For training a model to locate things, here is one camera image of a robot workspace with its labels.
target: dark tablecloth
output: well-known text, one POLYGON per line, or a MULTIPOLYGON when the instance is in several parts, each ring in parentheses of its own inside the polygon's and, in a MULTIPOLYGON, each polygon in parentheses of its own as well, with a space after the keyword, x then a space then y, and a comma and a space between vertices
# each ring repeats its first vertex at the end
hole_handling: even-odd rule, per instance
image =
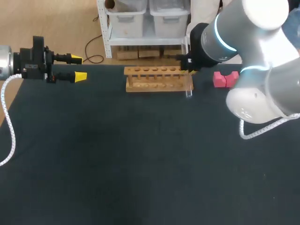
MULTIPOLYGON (((122 66, 71 68, 88 80, 25 80, 9 109, 2 225, 300 223, 300 121, 242 140, 228 90, 212 84, 213 71, 239 66, 203 69, 191 99, 126 93, 122 66)), ((0 143, 4 159, 6 122, 0 143)))

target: test tube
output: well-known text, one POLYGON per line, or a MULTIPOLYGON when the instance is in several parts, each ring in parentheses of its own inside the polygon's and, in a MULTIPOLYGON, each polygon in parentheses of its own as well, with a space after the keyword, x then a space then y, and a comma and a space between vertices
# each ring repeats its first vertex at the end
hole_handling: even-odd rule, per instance
POLYGON ((189 72, 188 70, 185 71, 184 73, 184 81, 185 81, 185 88, 186 88, 186 97, 190 98, 193 95, 193 91, 192 91, 193 78, 192 78, 192 73, 189 72))

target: yellow clamp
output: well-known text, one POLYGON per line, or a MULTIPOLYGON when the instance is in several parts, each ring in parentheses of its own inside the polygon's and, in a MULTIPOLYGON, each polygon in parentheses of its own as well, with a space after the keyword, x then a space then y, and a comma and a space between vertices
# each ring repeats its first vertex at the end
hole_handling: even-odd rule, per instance
POLYGON ((85 72, 75 72, 75 82, 86 80, 88 73, 85 72))
POLYGON ((81 64, 83 64, 83 58, 82 57, 79 57, 79 56, 76 56, 76 55, 72 55, 72 54, 71 54, 71 57, 75 58, 75 59, 81 59, 81 64))

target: wooden floor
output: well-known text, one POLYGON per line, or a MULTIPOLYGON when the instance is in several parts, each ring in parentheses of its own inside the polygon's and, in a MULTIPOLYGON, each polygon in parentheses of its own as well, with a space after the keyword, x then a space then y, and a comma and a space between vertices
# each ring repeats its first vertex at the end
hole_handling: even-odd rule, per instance
MULTIPOLYGON (((0 45, 10 45, 14 52, 32 47, 32 36, 43 36, 45 45, 55 53, 72 53, 84 57, 84 47, 92 38, 101 34, 96 0, 1 0, 0 45)), ((105 57, 101 38, 88 47, 88 55, 105 57)), ((177 65, 175 60, 105 59, 103 64, 128 65, 177 65)), ((6 103, 10 106, 21 80, 12 81, 6 91, 6 103)), ((0 110, 0 123, 4 118, 0 110)))

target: red block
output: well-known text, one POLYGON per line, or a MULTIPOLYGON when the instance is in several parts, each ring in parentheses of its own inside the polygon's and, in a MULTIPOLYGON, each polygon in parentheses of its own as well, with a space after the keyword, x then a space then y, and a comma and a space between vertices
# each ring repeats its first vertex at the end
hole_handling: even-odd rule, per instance
POLYGON ((213 82, 215 88, 225 88, 226 87, 226 79, 220 72, 214 72, 213 82))
POLYGON ((239 72, 233 71, 230 75, 225 76, 226 79, 226 87, 232 88, 239 78, 239 72))

